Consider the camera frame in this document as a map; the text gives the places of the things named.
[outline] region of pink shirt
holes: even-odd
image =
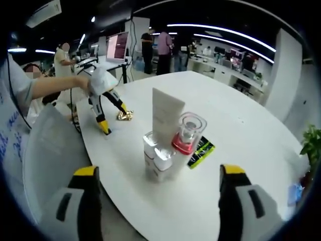
[[[170,53],[170,46],[172,45],[172,39],[166,32],[162,32],[158,37],[158,54],[165,55]]]

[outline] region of person's hand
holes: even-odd
[[[89,93],[89,78],[83,75],[76,75],[76,85],[84,90],[86,94]]]

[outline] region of black cable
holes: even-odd
[[[134,44],[134,47],[133,47],[133,49],[132,49],[132,55],[131,55],[131,62],[132,62],[132,64],[131,64],[131,67],[130,67],[130,74],[131,74],[131,78],[132,78],[132,80],[134,81],[134,77],[133,77],[133,75],[132,75],[132,67],[133,67],[133,65],[135,64],[135,62],[134,62],[134,50],[135,50],[135,46],[136,46],[136,44],[137,44],[137,37],[136,37],[136,26],[135,26],[135,22],[131,19],[131,22],[133,23],[133,26],[134,26],[134,36],[135,36],[135,44]]]
[[[76,131],[78,133],[81,134],[81,131],[78,129],[78,127],[76,126],[76,123],[75,123],[75,119],[74,119],[74,112],[73,112],[73,105],[72,105],[72,88],[70,89],[70,109],[71,109],[71,120],[72,120],[72,124],[74,125]]]
[[[131,19],[131,23],[130,23],[130,26],[129,26],[129,31],[130,31],[130,48],[129,48],[129,51],[131,50],[131,47],[132,47],[132,44],[133,44],[133,37],[132,37],[132,31],[131,31],[131,25],[132,24],[134,24],[134,22],[133,22],[133,20]],[[127,65],[127,67],[126,67],[126,74],[127,74],[127,69],[129,68],[129,66],[133,63],[133,55],[134,55],[134,49],[135,49],[135,46],[136,46],[136,43],[135,43],[135,45],[134,45],[134,47],[133,47],[133,51],[132,51],[132,53],[131,53],[131,61],[129,62],[129,64]],[[123,75],[124,75],[124,73],[122,73],[121,74],[121,77],[120,77],[120,79],[119,79],[119,82],[118,82],[118,84],[116,85],[116,86],[118,86],[119,84],[120,84],[120,82],[121,82],[121,79],[123,78]]]
[[[22,114],[22,111],[21,111],[21,109],[20,109],[20,107],[18,105],[18,100],[17,100],[16,96],[14,95],[14,90],[12,88],[11,78],[10,78],[10,66],[9,66],[9,56],[8,56],[8,54],[7,54],[7,63],[8,63],[9,87],[10,87],[12,100],[13,100],[14,104],[16,105],[16,108],[17,108],[19,114],[21,115],[22,119],[24,119],[24,121],[27,124],[27,126],[29,127],[29,129],[32,129],[31,126],[29,125],[29,123],[27,122],[27,120],[25,119],[24,115]]]
[[[90,64],[90,65],[88,65],[88,67],[94,67],[94,69],[96,69],[96,66],[94,66],[94,65],[92,65],[92,64]],[[87,71],[85,71],[85,67],[82,69],[82,70],[80,70],[79,72],[78,72],[78,74],[80,74],[81,72],[85,72],[86,74],[88,74],[88,75],[90,75],[91,76],[91,74],[90,73],[88,73]],[[72,120],[72,124],[74,125],[74,127],[75,127],[75,129],[77,130],[77,132],[78,133],[81,133],[81,131],[78,129],[78,127],[76,126],[76,123],[75,123],[75,118],[74,118],[74,112],[73,112],[73,110],[72,110],[72,88],[70,89],[70,109],[71,109],[71,120]]]

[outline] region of blue writing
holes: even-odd
[[[20,161],[22,162],[22,157],[21,157],[21,135],[19,132],[15,133],[15,137],[16,137],[16,142],[14,143],[14,149],[17,152],[17,155],[20,159]]]
[[[7,122],[7,127],[9,129],[9,131],[11,131],[12,126],[14,125],[14,123],[16,122],[17,118],[19,116],[18,111],[15,111],[12,116],[9,118],[8,122]]]
[[[3,132],[0,133],[0,162],[5,158],[6,150],[8,145],[8,137]]]

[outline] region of white table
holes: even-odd
[[[203,62],[202,58],[206,58],[208,59],[207,62]],[[247,76],[241,74],[238,71],[235,71],[231,68],[225,67],[223,65],[217,64],[213,61],[213,58],[207,58],[205,56],[202,56],[202,58],[199,59],[195,59],[195,58],[191,58],[190,61],[194,62],[194,63],[201,63],[201,64],[205,64],[207,66],[210,66],[212,68],[216,68],[216,71],[224,71],[228,74],[228,80],[226,82],[227,85],[230,85],[230,76],[235,76],[236,78],[242,79],[243,81],[245,81],[246,83],[250,84],[251,86],[253,86],[255,89],[259,90],[261,93],[264,92],[263,87],[257,83],[256,81],[254,81],[253,79],[248,78]]]
[[[145,178],[142,136],[151,130],[152,88],[186,102],[208,122],[204,136],[216,149],[200,165],[186,167],[175,182],[153,184]],[[100,181],[131,225],[146,239],[217,240],[220,230],[219,167],[236,164],[276,201],[287,219],[288,187],[294,177],[287,159],[300,143],[264,107],[233,88],[187,71],[155,76],[117,87],[133,120],[115,120],[118,110],[102,98],[112,133],[105,136],[84,100],[77,104],[83,140]]]

